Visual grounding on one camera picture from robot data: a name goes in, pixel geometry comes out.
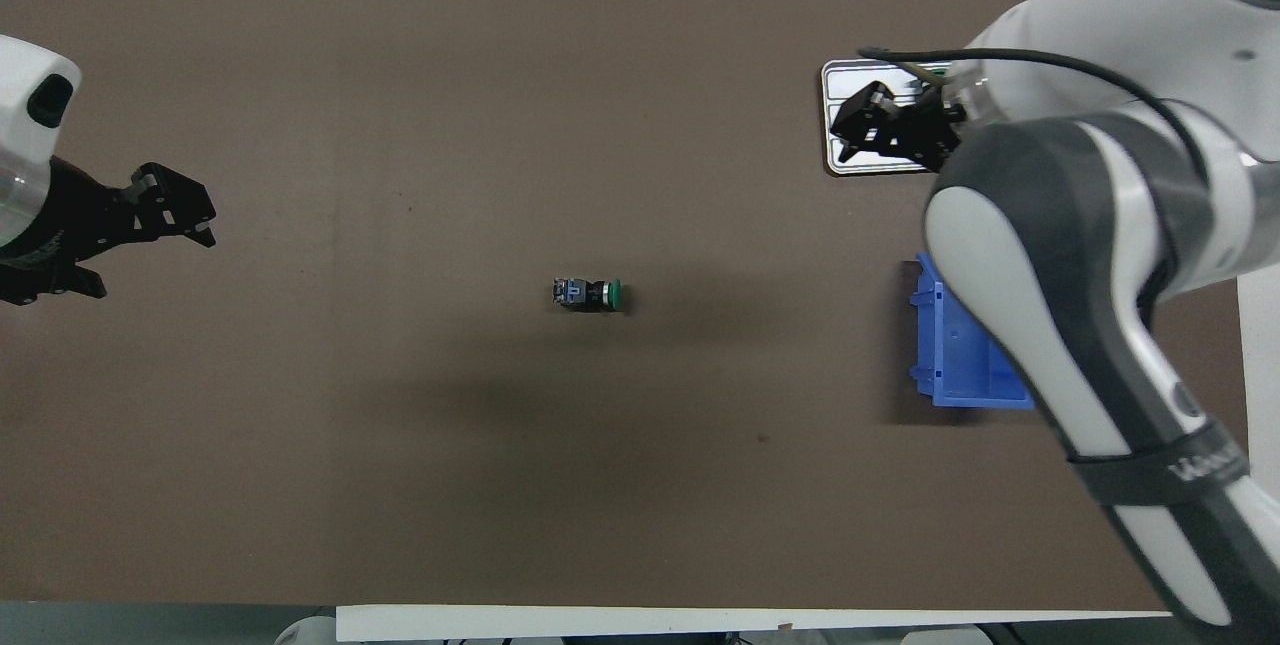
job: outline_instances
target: brown table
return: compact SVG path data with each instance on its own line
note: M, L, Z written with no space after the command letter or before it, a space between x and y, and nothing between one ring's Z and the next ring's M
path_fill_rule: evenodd
M906 378L931 177L822 165L823 61L1018 1L0 0L63 157L220 212L0 311L0 598L1158 608L1037 413ZM1244 440L1235 321L1158 331Z

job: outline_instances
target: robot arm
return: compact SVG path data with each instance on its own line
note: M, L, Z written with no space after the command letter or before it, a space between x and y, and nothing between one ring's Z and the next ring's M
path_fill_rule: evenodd
M1010 60L957 63L927 109L851 99L832 132L869 148L873 122L941 170L938 270L1170 609L1204 641L1280 640L1280 506L1143 322L1280 262L1280 0L1030 0L972 46ZM882 58L965 58L916 54ZM954 142L929 134L956 122Z
M0 299L42 293L106 294L79 266L115 244L186 235L212 247L216 212L205 186L147 163L132 186L110 189L54 156L79 86L67 58L0 35Z

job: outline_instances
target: black velcro strap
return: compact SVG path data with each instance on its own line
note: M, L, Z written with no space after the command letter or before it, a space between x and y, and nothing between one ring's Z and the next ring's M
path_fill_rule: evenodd
M1249 475L1249 459L1215 420L1157 450L1070 463L1101 506L1190 503Z

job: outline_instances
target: blue bin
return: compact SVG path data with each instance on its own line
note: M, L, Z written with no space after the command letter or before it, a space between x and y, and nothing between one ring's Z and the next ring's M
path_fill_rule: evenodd
M911 305L919 317L915 388L943 408L1032 410L1036 402L1004 349L951 294L928 253Z

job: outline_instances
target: gray floor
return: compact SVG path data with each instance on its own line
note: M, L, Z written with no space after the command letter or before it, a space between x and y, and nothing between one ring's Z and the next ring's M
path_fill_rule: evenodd
M0 642L6 645L271 645L316 607L122 605L0 601ZM332 614L324 608L321 614ZM1016 637L989 626L998 645L1180 645L1193 640L1170 618L1016 625ZM753 645L899 645L909 628L744 632ZM472 645L486 645L474 641ZM517 645L547 645L517 641Z

